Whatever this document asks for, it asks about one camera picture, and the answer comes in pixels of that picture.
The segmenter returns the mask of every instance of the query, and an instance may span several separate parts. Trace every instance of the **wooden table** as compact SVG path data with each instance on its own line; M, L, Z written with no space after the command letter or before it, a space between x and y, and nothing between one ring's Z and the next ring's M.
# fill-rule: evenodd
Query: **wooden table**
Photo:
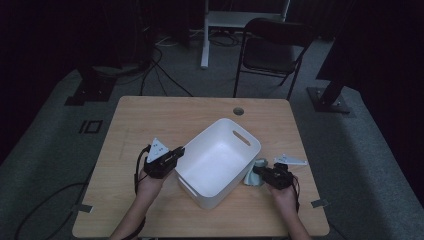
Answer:
M244 114L233 113L235 107ZM157 137L169 149L184 146L220 118L229 118L255 136L258 155L273 162L283 153L306 159L290 104L280 99L122 97L106 136L83 204L76 237L107 237L135 198L133 174L137 157ZM329 226L309 165L289 166L299 177L300 211L309 233L326 235ZM287 236L287 229L265 186L242 182L214 209L201 209L178 185L173 172L147 213L143 237Z

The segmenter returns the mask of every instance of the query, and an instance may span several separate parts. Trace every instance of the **chair leg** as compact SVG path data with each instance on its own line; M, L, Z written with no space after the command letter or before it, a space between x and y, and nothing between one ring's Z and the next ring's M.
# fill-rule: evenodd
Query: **chair leg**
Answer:
M236 82L234 83L233 98L237 95L238 80L240 78L240 66L237 68Z
M302 58L299 60L299 63L297 64L297 67L296 67L296 70L294 71L293 81L292 81L292 84L290 85L290 90L289 90L289 93L287 94L287 98L286 98L287 101L290 100L291 93L293 91L294 84L296 83L297 74L299 73L299 69L300 69L301 65L302 65Z
M284 78L283 81L281 81L281 83L278 86L283 86L283 83L287 80L287 78L289 77L290 74L287 74Z

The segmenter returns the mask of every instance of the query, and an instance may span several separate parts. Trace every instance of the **white plastic bin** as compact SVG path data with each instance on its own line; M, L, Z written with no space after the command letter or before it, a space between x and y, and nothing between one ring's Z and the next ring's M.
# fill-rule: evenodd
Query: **white plastic bin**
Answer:
M219 119L185 146L175 168L180 186L201 208L212 209L243 179L260 150L249 132Z

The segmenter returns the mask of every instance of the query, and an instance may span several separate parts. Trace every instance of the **chair backrest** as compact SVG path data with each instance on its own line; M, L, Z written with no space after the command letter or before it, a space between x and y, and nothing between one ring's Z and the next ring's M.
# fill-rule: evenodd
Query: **chair backrest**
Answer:
M312 28L301 23L280 22L267 18L255 18L244 27L244 33L252 33L267 41L281 45L309 47L315 38Z

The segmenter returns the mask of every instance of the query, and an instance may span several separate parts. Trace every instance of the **hand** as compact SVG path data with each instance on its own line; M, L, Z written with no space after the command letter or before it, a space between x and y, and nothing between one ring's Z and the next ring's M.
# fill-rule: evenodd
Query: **hand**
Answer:
M297 178L293 179L294 186L297 185ZM300 221L297 215L296 204L297 196L296 191L292 186L278 190L269 184L266 184L268 190L274 197L275 205L277 206L283 221L286 223L289 235L293 240L311 240L305 226Z
M294 186L297 185L297 178L293 179ZM293 214L297 215L296 204L297 196L292 186L278 190L269 184L266 184L268 190L274 197L274 201L281 214L284 217L289 217Z
M143 170L140 171L138 179L143 180L138 183L137 196L109 239L125 238L140 226L147 210L159 195L162 185L168 176L169 174L163 179L155 179L148 176Z

